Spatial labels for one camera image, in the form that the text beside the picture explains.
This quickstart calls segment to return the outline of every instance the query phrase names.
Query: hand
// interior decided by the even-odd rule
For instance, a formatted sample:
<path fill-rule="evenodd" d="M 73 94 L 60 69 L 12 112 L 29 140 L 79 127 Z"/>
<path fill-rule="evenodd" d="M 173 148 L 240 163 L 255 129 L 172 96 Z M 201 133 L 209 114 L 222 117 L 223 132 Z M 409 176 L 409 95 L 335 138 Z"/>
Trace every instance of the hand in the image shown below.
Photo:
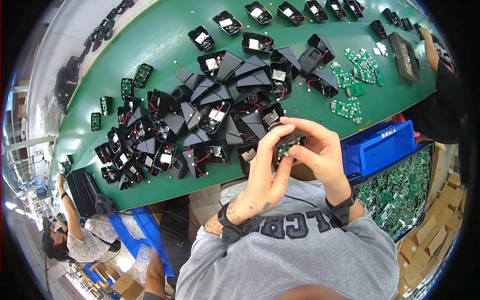
<path fill-rule="evenodd" d="M 280 125 L 273 128 L 259 143 L 257 155 L 250 163 L 247 188 L 240 193 L 231 210 L 235 215 L 244 215 L 244 220 L 277 205 L 287 191 L 288 178 L 293 158 L 284 157 L 275 177 L 272 176 L 273 147 L 281 137 L 292 133 L 294 125 Z"/>

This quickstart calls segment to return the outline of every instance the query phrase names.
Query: red wire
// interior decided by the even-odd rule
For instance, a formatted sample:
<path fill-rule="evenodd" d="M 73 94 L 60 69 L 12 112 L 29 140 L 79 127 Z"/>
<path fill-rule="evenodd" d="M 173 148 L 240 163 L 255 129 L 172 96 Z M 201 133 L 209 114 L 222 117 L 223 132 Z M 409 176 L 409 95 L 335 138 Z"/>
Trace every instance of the red wire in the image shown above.
<path fill-rule="evenodd" d="M 183 68 L 178 62 L 174 61 L 174 63 L 175 63 L 176 65 L 179 65 L 185 72 L 187 71 L 187 70 L 185 70 L 185 68 Z"/>

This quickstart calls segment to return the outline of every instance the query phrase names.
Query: small electronic component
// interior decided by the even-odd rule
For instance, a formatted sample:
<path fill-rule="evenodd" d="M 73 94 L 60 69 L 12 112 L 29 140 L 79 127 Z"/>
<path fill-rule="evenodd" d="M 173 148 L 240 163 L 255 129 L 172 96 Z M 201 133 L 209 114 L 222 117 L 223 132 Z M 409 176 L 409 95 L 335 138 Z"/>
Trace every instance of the small electronic component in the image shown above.
<path fill-rule="evenodd" d="M 252 16 L 258 23 L 260 24 L 267 24 L 271 20 L 273 20 L 273 15 L 266 9 L 268 5 L 272 5 L 271 3 L 263 6 L 258 1 L 254 1 L 250 4 L 245 5 L 245 10 L 247 13 Z"/>
<path fill-rule="evenodd" d="M 133 79 L 122 78 L 120 84 L 120 95 L 125 100 L 125 96 L 133 97 Z"/>
<path fill-rule="evenodd" d="M 144 88 L 147 84 L 148 79 L 153 73 L 153 67 L 143 63 L 138 67 L 137 74 L 135 74 L 135 79 L 133 80 L 133 86 L 137 88 Z"/>
<path fill-rule="evenodd" d="M 101 116 L 102 114 L 99 112 L 93 112 L 90 116 L 92 131 L 99 131 L 100 129 L 102 129 L 102 124 L 100 123 Z"/>
<path fill-rule="evenodd" d="M 227 11 L 222 11 L 221 13 L 213 17 L 212 20 L 228 35 L 234 35 L 238 31 L 240 31 L 240 29 L 250 27 L 248 25 L 243 27 L 240 21 Z"/>
<path fill-rule="evenodd" d="M 188 37 L 195 46 L 202 52 L 206 52 L 213 48 L 215 41 L 209 35 L 208 31 L 202 25 L 188 33 Z"/>

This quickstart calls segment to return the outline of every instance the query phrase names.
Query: cable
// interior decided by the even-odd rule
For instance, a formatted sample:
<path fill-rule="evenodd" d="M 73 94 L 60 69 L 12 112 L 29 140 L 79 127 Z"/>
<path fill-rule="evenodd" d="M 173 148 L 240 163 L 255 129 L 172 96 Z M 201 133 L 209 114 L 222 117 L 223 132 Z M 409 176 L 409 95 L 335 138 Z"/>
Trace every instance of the cable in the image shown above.
<path fill-rule="evenodd" d="M 294 200 L 298 200 L 298 201 L 302 201 L 302 202 L 308 203 L 308 204 L 310 204 L 311 206 L 315 207 L 316 209 L 319 209 L 316 205 L 314 205 L 314 204 L 311 203 L 311 202 L 308 202 L 307 200 L 303 200 L 303 199 L 295 198 L 295 197 L 292 197 L 292 196 L 288 196 L 287 194 L 285 194 L 285 197 L 288 197 L 288 198 L 291 198 L 291 199 L 294 199 Z"/>

